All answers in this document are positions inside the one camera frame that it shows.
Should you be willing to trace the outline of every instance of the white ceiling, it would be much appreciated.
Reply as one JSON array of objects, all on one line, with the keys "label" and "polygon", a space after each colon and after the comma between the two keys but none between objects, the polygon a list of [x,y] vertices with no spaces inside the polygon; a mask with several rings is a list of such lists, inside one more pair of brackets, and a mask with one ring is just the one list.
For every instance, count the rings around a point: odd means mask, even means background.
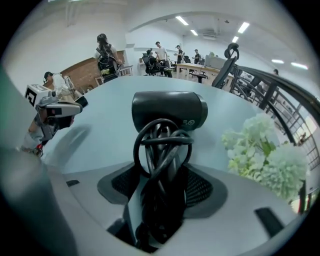
[{"label": "white ceiling", "polygon": [[[183,19],[189,24],[183,25],[176,18],[158,21],[168,29],[182,36],[191,36],[191,29],[199,34],[199,39],[205,40],[202,36],[207,30],[211,30],[216,36],[216,41],[221,43],[231,43],[234,36],[239,37],[237,43],[239,49],[252,53],[253,55],[262,58],[270,65],[289,72],[294,72],[304,77],[309,76],[310,70],[304,70],[291,65],[291,62],[298,62],[312,68],[310,63],[305,63],[303,59],[298,59],[297,55],[292,52],[282,41],[278,40],[273,35],[265,32],[259,27],[250,25],[244,33],[238,33],[245,20],[236,20],[233,17],[226,15],[207,15],[196,14],[184,16]],[[285,64],[272,63],[272,59],[283,60]]]}]

